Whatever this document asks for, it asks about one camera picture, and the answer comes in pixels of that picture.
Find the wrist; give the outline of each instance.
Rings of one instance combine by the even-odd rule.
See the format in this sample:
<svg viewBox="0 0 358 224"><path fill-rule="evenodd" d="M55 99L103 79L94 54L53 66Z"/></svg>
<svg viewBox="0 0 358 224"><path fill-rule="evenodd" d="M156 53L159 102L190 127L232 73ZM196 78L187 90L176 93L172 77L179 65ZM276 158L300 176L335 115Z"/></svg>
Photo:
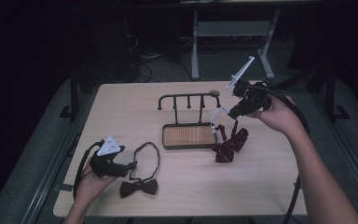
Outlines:
<svg viewBox="0 0 358 224"><path fill-rule="evenodd" d="M88 202L86 200L80 200L78 198L75 199L73 207L76 211L79 211L80 213L86 213L89 209L91 202Z"/></svg>

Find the floor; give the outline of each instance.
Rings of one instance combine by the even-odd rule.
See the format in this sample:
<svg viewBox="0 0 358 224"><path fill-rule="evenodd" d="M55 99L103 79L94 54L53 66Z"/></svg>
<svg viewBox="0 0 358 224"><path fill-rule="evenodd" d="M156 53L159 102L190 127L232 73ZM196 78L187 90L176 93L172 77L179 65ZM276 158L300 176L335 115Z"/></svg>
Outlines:
<svg viewBox="0 0 358 224"><path fill-rule="evenodd" d="M200 53L199 81L230 81L247 61L250 55L256 56L256 49L262 40L244 40L238 46L218 46ZM279 84L301 71L286 69L291 56L294 40L275 41L271 44L268 59L275 72L275 79L267 80L261 63L256 60L243 78L263 80ZM158 52L148 52L147 57L158 56ZM153 60L144 60L139 67L140 76L135 82L179 82L191 81L190 53L162 55ZM350 197L358 211L358 163L349 159L352 154L358 160L358 104L351 89L339 79L336 84L336 105L342 105L350 119L332 122L324 113L324 91L311 94L306 85L310 77L299 80L282 92L291 95L305 114L312 141L318 148L324 162ZM75 119L60 118L62 109L71 103L69 80L63 83L39 121L33 136L13 170L0 195L0 223L62 223L63 218L52 213L58 189L76 149L76 139L82 133L88 113L95 97L92 93L78 92L80 110ZM255 223L281 223L283 216L253 217ZM86 223L127 223L127 218L88 217ZM166 219L162 223L172 223ZM243 223L234 219L233 223ZM227 223L227 220L213 218L212 223ZM306 216L294 216L290 223L310 223Z"/></svg>

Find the bow tie display stand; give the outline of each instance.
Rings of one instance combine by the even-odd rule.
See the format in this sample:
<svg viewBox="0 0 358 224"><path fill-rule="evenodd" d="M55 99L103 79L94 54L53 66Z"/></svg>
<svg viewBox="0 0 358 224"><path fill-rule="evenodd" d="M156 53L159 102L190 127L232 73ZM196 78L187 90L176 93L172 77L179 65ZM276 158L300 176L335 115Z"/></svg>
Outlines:
<svg viewBox="0 0 358 224"><path fill-rule="evenodd" d="M202 109L205 108L204 97L211 96L216 99L216 107L219 108L219 92L210 91L209 93L189 93L189 94L169 94L163 95L158 100L158 110L161 110L161 101L164 98L173 99L173 110L175 113L175 123L165 124L162 127L162 145L165 149L189 149L212 147L217 142L215 133L211 131L211 122L202 122ZM190 97L200 98L200 119L197 123L179 123L178 97L187 98L187 109L191 108Z"/></svg>

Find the cable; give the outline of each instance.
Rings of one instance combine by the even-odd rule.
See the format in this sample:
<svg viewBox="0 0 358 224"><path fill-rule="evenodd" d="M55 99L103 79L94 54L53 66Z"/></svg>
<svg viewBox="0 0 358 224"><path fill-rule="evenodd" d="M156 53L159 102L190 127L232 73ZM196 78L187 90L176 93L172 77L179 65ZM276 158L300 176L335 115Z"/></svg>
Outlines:
<svg viewBox="0 0 358 224"><path fill-rule="evenodd" d="M101 140L100 142L96 142L96 143L92 144L89 147L89 149L87 149L84 152L83 158L81 159L79 167L77 168L77 173L76 173L76 178L75 178L75 183L74 183L74 190L73 190L74 199L76 198L77 188L78 188L78 186L80 184L80 180L82 178L81 173L83 171L84 164L86 163L86 160L89 157L91 149L94 148L94 147L101 147L103 145L103 143L104 143L104 140Z"/></svg>
<svg viewBox="0 0 358 224"><path fill-rule="evenodd" d="M296 114L296 116L299 118L301 124L303 125L305 131L307 132L308 135L310 135L310 128L308 126L308 123L307 123L304 115L298 109L298 107L296 107L294 104L292 104L292 102L290 102L289 99L287 99L286 96L284 96L282 93L277 92L277 91L273 91L273 90L269 89L268 87L246 86L244 88L248 89L248 90L249 89L256 89L256 90L266 91L267 93L277 97L279 100L284 102ZM296 200L297 200L297 196L298 196L300 187L301 187L301 180L300 180L300 176L298 175L297 179L296 179L296 185L295 185L295 190L293 192L292 200L290 202L289 208L287 209L283 224L287 224L289 222L289 220L290 220L290 217L293 214L293 210L294 210L295 205L296 205Z"/></svg>

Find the black cable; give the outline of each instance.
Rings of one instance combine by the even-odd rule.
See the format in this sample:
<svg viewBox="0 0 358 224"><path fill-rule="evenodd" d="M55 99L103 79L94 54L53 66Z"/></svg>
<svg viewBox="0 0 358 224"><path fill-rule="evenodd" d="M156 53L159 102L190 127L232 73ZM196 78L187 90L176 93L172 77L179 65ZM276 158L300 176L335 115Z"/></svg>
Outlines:
<svg viewBox="0 0 358 224"><path fill-rule="evenodd" d="M82 179L81 173L83 171L84 164L86 163L86 160L89 157L90 151L94 147L101 147L103 145L103 143L104 143L104 140L101 140L100 142L96 142L96 143L92 144L91 147L89 147L89 149L87 149L84 152L83 158L81 159L79 167L77 168L77 173L76 173L76 178L75 178L75 183L74 183L74 190L73 190L74 199L76 198L77 188L80 184L80 180Z"/></svg>

